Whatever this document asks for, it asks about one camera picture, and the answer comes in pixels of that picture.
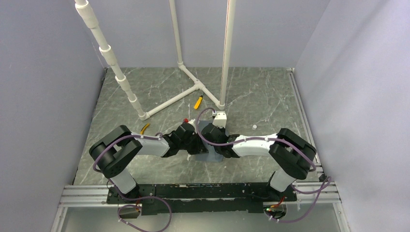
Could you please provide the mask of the grey-blue envelope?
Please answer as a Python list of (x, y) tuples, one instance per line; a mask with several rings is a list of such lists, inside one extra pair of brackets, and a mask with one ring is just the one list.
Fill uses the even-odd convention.
[[(212, 142), (212, 143), (217, 143), (220, 144), (222, 142), (219, 142), (217, 138), (214, 138), (215, 135), (210, 135), (208, 133), (208, 135), (203, 135), (208, 141)], [(194, 156), (194, 160), (195, 161), (204, 161), (204, 162), (222, 162), (224, 156), (217, 153), (215, 151), (214, 146), (204, 142), (202, 143), (202, 145), (205, 146), (206, 151), (202, 152), (201, 154), (195, 154)]]

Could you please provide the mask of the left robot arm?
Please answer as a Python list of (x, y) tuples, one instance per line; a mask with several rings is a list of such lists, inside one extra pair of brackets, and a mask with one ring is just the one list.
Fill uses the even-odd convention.
[(184, 122), (168, 134), (157, 133), (155, 136), (132, 133), (127, 126), (120, 125), (92, 145), (89, 154), (94, 160), (93, 170), (102, 173), (120, 193), (128, 194), (139, 190), (127, 170), (135, 156), (168, 158), (180, 150), (190, 155), (208, 152), (192, 124)]

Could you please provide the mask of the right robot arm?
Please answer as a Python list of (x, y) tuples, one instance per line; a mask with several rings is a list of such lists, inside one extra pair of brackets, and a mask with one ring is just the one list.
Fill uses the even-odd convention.
[(200, 134), (204, 142), (213, 146), (225, 158), (245, 156), (271, 157), (279, 165), (267, 184), (274, 193), (283, 193), (295, 180), (304, 180), (316, 170), (316, 148), (292, 130), (282, 128), (267, 136), (226, 135), (225, 129), (213, 124), (205, 126)]

